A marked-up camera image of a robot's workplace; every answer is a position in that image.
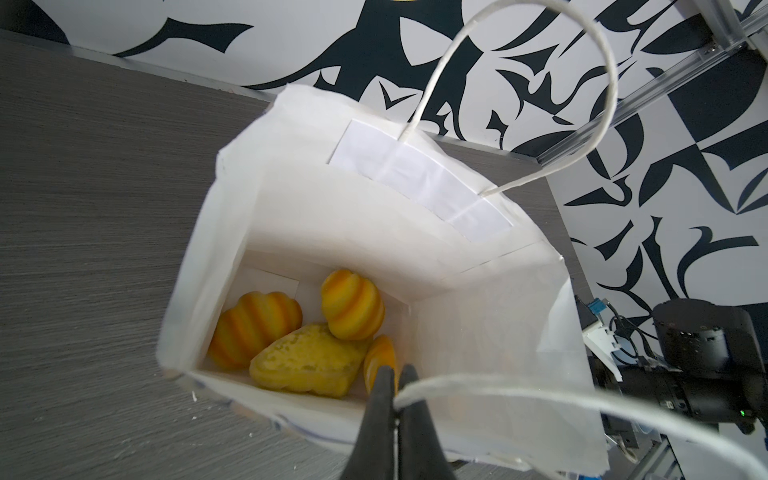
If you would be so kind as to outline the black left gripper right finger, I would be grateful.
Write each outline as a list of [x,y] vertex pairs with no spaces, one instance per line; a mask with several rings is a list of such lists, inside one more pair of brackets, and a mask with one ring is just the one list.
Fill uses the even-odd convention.
[[424,400],[398,413],[398,478],[455,480]]

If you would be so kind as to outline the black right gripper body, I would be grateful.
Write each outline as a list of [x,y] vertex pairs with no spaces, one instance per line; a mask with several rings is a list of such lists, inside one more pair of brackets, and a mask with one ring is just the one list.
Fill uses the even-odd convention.
[[767,367],[747,309],[673,299],[652,320],[661,359],[622,367],[622,394],[746,435],[767,425]]

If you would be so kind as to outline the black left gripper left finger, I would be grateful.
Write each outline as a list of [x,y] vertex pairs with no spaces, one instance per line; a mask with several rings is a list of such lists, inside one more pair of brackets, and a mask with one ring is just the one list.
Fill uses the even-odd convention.
[[366,404],[359,433],[341,480],[392,480],[395,472],[394,370],[382,366]]

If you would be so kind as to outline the croissant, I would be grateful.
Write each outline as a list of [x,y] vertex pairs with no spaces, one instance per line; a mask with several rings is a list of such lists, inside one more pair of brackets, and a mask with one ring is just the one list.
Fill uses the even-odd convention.
[[338,339],[371,339],[381,328],[386,307],[374,283],[350,270],[332,272],[321,286],[321,310]]
[[302,323],[299,303],[285,293],[246,293],[219,316],[208,356],[224,370],[248,368],[260,352]]
[[370,343],[341,340],[327,325],[309,324],[256,355],[249,374],[262,389],[341,398],[354,383]]
[[394,383],[398,385],[398,361],[392,339],[387,335],[380,335],[373,340],[363,362],[363,379],[368,394],[371,394],[378,370],[382,366],[393,370]]

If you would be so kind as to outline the floral white paper bag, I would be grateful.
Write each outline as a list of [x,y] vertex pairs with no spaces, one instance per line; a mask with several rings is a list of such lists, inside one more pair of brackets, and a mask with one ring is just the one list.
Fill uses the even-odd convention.
[[593,387],[564,260],[506,192],[416,121],[285,88],[218,154],[162,323],[160,368],[328,449],[361,450],[360,400],[263,389],[213,365],[219,315],[240,294],[275,289],[314,320],[322,281],[346,267],[373,281],[384,331],[421,374],[390,406],[431,400],[450,460],[599,475],[606,413],[765,478],[732,440]]

